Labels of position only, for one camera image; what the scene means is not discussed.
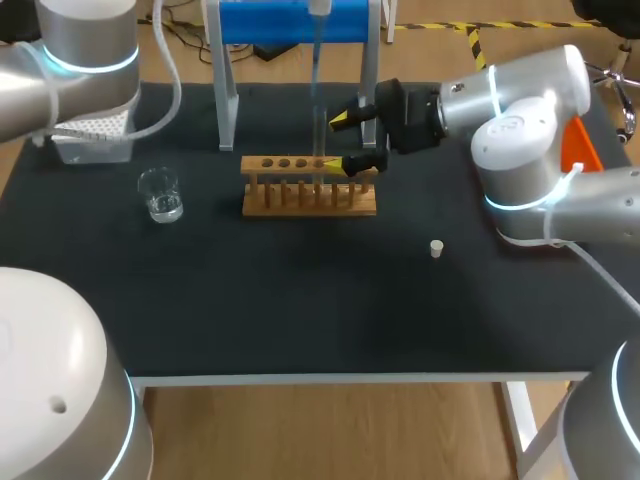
hazard tape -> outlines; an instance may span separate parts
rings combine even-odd
[[[467,27],[467,37],[469,37],[469,47],[473,54],[473,60],[476,62],[476,70],[480,71],[487,68],[487,61],[482,53],[480,46],[480,30],[477,28]]]
[[[396,30],[443,30],[455,29],[466,31],[467,28],[600,28],[600,22],[435,22],[435,23],[403,23],[396,25]]]

white cable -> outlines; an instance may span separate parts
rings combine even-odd
[[[563,177],[560,180],[560,182],[564,183],[564,187],[565,187],[561,189],[562,191],[566,192],[573,178],[575,178],[577,174],[581,173],[583,168],[584,168],[584,165],[582,163],[573,164],[573,168],[571,169],[571,172],[569,172],[565,177]],[[629,306],[629,308],[631,308],[631,310],[633,310],[633,312],[638,317],[640,317],[640,304],[637,302],[637,300],[633,298],[631,294],[627,292],[625,288],[622,285],[620,285],[620,283],[615,278],[613,278],[613,276],[609,272],[607,272],[605,268],[600,263],[598,263],[598,261],[595,258],[593,258],[589,253],[587,253],[586,250],[584,250],[582,247],[580,247],[580,245],[578,245],[575,242],[569,242],[569,241],[551,238],[551,234],[552,234],[551,221],[553,219],[553,212],[554,212],[556,203],[559,200],[561,200],[563,196],[564,195],[555,195],[552,198],[549,198],[546,202],[546,206],[548,208],[545,211],[543,226],[542,226],[543,233],[544,233],[543,241],[516,240],[516,239],[506,237],[500,231],[498,231],[498,233],[507,242],[520,247],[534,247],[534,246],[540,246],[540,245],[549,245],[552,247],[563,247],[563,246],[568,247],[576,255],[578,255],[585,262],[587,262],[587,265],[593,268],[593,270],[595,270],[595,272],[598,273],[602,277],[602,279],[609,284],[609,286],[613,289],[613,291],[620,296],[620,298],[624,301],[624,303],[626,303]]]
[[[40,69],[40,73],[42,74],[45,85],[47,86],[47,90],[49,91],[49,124],[47,125],[47,128],[53,128],[56,126],[56,123],[58,123],[58,115],[60,114],[60,99],[58,98],[58,90],[56,90],[49,69],[43,65],[42,57],[33,47],[33,45],[26,42],[18,42],[16,45],[27,51]]]
[[[560,179],[556,188],[553,189],[554,192],[558,193],[547,198],[547,209],[544,212],[544,219],[542,221],[542,233],[547,245],[554,246],[558,243],[557,240],[551,239],[551,220],[553,219],[553,212],[556,209],[556,204],[559,200],[564,198],[567,190],[569,189],[569,184],[577,174],[582,173],[582,170],[584,170],[583,163],[574,163],[573,167],[571,167],[571,171],[565,177]]]
[[[80,130],[70,130],[66,128],[53,128],[47,131],[48,135],[61,135],[65,137],[73,137],[73,138],[81,138],[84,140],[91,140],[94,142],[112,142],[112,143],[123,143],[130,142],[133,140],[139,140],[144,137],[148,137],[149,135],[153,135],[157,133],[164,127],[166,127],[171,120],[175,118],[180,109],[180,103],[182,101],[182,85],[180,83],[180,75],[178,74],[178,69],[176,64],[173,61],[171,56],[171,51],[169,50],[169,46],[167,45],[167,41],[164,37],[164,31],[162,29],[162,7],[164,5],[164,0],[154,0],[153,3],[153,33],[156,37],[156,42],[158,43],[158,48],[160,49],[160,53],[162,55],[162,59],[164,60],[164,64],[169,71],[169,75],[171,76],[171,83],[173,86],[173,100],[171,102],[171,107],[169,111],[162,117],[155,125],[152,125],[144,130],[140,130],[138,132],[121,135],[121,136],[112,136],[112,135],[104,135],[100,133],[89,133],[83,132]]]

perforated plate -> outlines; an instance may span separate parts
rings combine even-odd
[[[80,130],[87,133],[101,133],[104,135],[124,135],[127,131],[130,110],[125,110],[117,115],[103,118],[91,118],[74,122],[60,123],[57,128]],[[87,140],[63,135],[53,135],[51,139],[56,143],[85,143]]]

wooden peg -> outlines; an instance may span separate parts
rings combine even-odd
[[[249,175],[250,185],[251,185],[251,196],[254,200],[258,197],[258,175],[252,173]]]
[[[315,192],[315,197],[316,197],[316,207],[318,207],[320,205],[320,194],[322,193],[322,185],[320,185],[320,183],[316,182],[313,184],[313,190]]]
[[[298,181],[298,205],[304,207],[304,196],[306,195],[306,189],[304,188],[304,180]]]
[[[349,182],[349,206],[353,207],[353,199],[356,193],[356,184],[355,182]]]
[[[360,188],[361,193],[367,193],[369,191],[369,175],[364,175],[362,177],[362,187]]]
[[[337,183],[331,184],[331,206],[333,208],[338,207],[338,184]]]
[[[271,208],[271,182],[269,180],[264,182],[264,206]]]
[[[280,180],[280,201],[283,207],[287,206],[287,181]]]

black cable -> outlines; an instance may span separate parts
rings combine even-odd
[[[187,0],[186,2],[182,2],[182,3],[177,3],[175,5],[165,5],[164,8],[167,9],[171,9],[171,8],[178,8],[178,7],[184,7],[185,5],[189,5],[193,2],[195,2],[196,0]]]
[[[140,25],[152,25],[152,21],[150,19],[146,19],[146,20],[138,20],[138,24]],[[197,48],[198,49],[198,60],[200,60],[202,63],[206,64],[206,65],[211,65],[211,61],[207,60],[206,58],[204,58],[202,56],[202,52],[209,52],[211,53],[211,50],[208,49],[205,45],[205,41],[204,39],[200,36],[197,35],[195,33],[190,33],[187,32],[189,35],[193,35],[194,37],[196,37],[199,42],[200,45],[196,45],[195,43],[191,43],[188,40],[186,40],[182,35],[180,35],[180,33],[178,33],[171,25],[167,24],[167,23],[162,23],[162,26],[172,35],[174,35],[178,40],[180,40],[180,42],[182,43],[182,45],[184,45],[185,47],[191,47],[191,48]],[[248,48],[250,48],[251,45],[246,45],[242,48],[236,49],[236,50],[231,50],[231,53],[239,53],[242,51],[247,50]],[[231,63],[237,63],[237,62],[241,62],[242,60],[246,60],[250,57],[253,57],[253,52],[251,52],[249,55],[245,55],[244,57],[240,57],[240,58],[235,58],[233,60],[231,60]]]
[[[177,26],[177,27],[182,27],[182,28],[184,28],[184,29],[187,31],[187,33],[188,33],[189,35],[193,35],[194,37],[198,37],[198,40],[200,40],[200,42],[201,42],[201,43],[203,43],[202,47],[200,47],[200,48],[202,48],[203,50],[205,50],[205,51],[207,51],[207,52],[211,53],[211,50],[210,50],[210,49],[208,49],[208,48],[205,46],[205,45],[206,45],[206,43],[205,43],[204,39],[202,38],[202,36],[200,35],[200,33],[199,33],[199,32],[193,32],[193,31],[191,31],[191,30],[198,30],[198,31],[200,31],[200,30],[203,30],[203,29],[204,29],[204,27],[199,26],[199,25],[194,25],[193,23],[190,23],[190,22],[183,22],[183,21],[180,21],[180,20],[176,20],[176,19],[175,19],[175,17],[173,16],[173,12],[172,12],[170,9],[168,9],[167,7],[165,7],[165,8],[166,8],[166,12],[169,14],[169,18],[171,19],[171,23],[172,23],[173,25],[175,25],[175,26]],[[247,45],[245,45],[245,46],[243,46],[243,47],[240,47],[240,48],[234,48],[234,49],[231,49],[231,50],[229,50],[229,52],[230,52],[230,53],[240,53],[240,52],[244,52],[244,51],[245,51],[247,48],[249,48],[249,47],[251,47],[251,45],[250,45],[250,44],[247,44]]]

